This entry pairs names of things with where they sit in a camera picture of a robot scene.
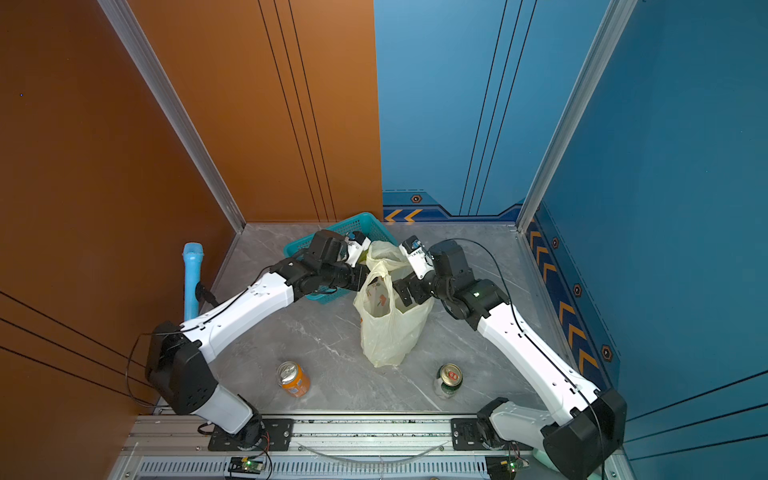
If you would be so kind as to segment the cream plastic bag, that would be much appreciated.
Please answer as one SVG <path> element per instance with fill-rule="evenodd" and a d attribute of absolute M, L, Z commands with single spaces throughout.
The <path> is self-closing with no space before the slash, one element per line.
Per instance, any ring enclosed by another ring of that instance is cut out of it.
<path fill-rule="evenodd" d="M 413 269 L 395 245 L 374 241 L 364 263 L 369 274 L 354 299 L 361 318 L 361 347 L 374 367 L 397 366 L 419 340 L 434 300 L 403 303 L 394 282 L 412 274 Z"/>

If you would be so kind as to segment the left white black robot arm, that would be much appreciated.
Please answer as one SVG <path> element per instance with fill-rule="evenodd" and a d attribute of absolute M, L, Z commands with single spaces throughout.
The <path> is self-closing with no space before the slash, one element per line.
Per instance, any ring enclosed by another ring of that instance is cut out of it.
<path fill-rule="evenodd" d="M 255 445 L 264 430 L 260 413 L 220 384 L 209 364 L 240 335 L 306 295 L 360 290 L 368 275 L 361 257 L 370 246 L 360 231 L 320 230 L 308 247 L 266 267 L 232 299 L 180 325 L 158 325 L 150 334 L 147 381 L 175 413 L 199 416 L 243 448 Z"/>

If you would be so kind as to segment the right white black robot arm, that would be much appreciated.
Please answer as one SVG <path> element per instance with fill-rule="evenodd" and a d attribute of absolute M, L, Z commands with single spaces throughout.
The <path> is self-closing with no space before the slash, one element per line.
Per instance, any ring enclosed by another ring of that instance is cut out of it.
<path fill-rule="evenodd" d="M 412 269 L 395 283 L 407 306 L 438 299 L 456 320 L 490 341 L 534 388 L 538 411 L 499 398 L 477 417 L 492 440 L 520 441 L 546 453 L 568 479 L 586 479 L 624 440 L 627 403 L 615 389 L 601 390 L 565 362 L 526 323 L 506 283 L 474 276 L 459 240 L 425 248 L 415 236 L 399 247 Z"/>

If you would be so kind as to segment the teal plastic basket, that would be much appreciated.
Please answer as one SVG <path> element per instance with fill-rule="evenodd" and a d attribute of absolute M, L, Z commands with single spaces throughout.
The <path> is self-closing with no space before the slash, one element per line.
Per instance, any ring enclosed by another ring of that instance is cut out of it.
<path fill-rule="evenodd" d="M 348 292 L 358 292 L 369 267 L 368 249 L 375 241 L 394 244 L 395 237 L 372 214 L 361 213 L 296 240 L 283 252 L 294 292 L 328 304 Z"/>

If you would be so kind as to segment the green beer can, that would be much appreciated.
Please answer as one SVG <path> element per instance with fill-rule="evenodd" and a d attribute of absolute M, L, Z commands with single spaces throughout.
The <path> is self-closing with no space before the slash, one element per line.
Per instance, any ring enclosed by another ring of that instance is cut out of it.
<path fill-rule="evenodd" d="M 435 394 L 442 399 L 450 399 L 456 395 L 463 384 L 463 372 L 454 363 L 446 363 L 439 367 L 434 382 Z"/>

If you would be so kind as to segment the orange soda can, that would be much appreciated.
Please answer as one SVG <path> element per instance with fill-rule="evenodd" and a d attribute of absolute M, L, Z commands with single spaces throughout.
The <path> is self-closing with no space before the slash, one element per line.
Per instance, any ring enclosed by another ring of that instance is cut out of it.
<path fill-rule="evenodd" d="M 277 375 L 282 389 L 296 398 L 304 396 L 311 388 L 309 376 L 297 362 L 283 362 L 277 369 Z"/>

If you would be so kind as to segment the black round microphone stand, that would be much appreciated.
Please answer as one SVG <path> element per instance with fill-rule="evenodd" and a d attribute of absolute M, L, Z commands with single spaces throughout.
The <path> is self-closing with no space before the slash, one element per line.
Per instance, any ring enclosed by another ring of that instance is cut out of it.
<path fill-rule="evenodd" d="M 197 283 L 194 293 L 195 299 L 199 304 L 207 303 L 213 308 L 220 305 L 220 302 L 217 300 L 215 295 L 208 288 L 206 288 L 202 282 Z"/>

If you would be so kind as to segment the light blue microphone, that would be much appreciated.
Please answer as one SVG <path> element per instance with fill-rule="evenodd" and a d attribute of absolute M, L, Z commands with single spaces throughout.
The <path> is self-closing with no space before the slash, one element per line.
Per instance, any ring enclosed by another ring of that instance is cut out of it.
<path fill-rule="evenodd" d="M 203 246 L 197 242 L 184 245 L 182 258 L 184 262 L 184 308 L 183 319 L 189 321 L 199 315 L 199 300 L 197 286 L 200 283 L 201 267 L 204 258 Z"/>

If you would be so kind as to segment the right small circuit board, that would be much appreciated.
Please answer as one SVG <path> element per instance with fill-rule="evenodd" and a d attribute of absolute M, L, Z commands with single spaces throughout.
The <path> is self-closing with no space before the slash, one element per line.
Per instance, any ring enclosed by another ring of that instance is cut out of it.
<path fill-rule="evenodd" d="M 490 480 L 514 480 L 518 473 L 530 466 L 524 458 L 486 457 L 485 462 Z"/>

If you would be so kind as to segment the small green circuit board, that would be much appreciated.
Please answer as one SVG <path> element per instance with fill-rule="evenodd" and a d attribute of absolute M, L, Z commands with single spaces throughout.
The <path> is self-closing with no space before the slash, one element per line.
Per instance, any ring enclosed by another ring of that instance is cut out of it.
<path fill-rule="evenodd" d="M 269 473 L 263 457 L 233 456 L 229 459 L 227 476 L 235 479 L 266 478 Z"/>

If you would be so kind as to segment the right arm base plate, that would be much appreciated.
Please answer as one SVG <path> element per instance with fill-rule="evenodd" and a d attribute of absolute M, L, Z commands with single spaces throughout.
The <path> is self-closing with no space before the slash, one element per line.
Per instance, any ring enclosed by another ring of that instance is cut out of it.
<path fill-rule="evenodd" d="M 499 425 L 489 418 L 469 416 L 453 417 L 450 423 L 450 438 L 455 451 L 532 451 L 537 437 L 528 426 L 519 421 L 503 417 Z"/>

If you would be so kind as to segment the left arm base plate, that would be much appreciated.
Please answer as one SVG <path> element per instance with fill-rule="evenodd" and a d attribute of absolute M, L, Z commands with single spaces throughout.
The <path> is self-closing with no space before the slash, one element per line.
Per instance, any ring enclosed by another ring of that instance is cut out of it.
<path fill-rule="evenodd" d="M 237 434 L 229 434 L 215 426 L 210 435 L 208 450 L 212 452 L 284 452 L 289 449 L 294 420 L 291 418 L 267 418 L 251 420 Z"/>

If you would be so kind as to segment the aluminium front rail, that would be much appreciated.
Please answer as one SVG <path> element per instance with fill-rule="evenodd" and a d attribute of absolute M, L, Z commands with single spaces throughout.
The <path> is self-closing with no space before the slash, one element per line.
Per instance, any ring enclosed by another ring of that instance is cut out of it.
<path fill-rule="evenodd" d="M 474 414 L 282 412 L 294 420 L 284 452 L 208 450 L 213 425 L 194 416 L 140 416 L 109 474 L 112 479 L 235 479 L 233 456 L 263 457 L 269 473 L 256 479 L 489 479 L 486 457 L 524 458 L 515 479 L 559 479 L 544 454 L 455 451 L 450 419 Z"/>

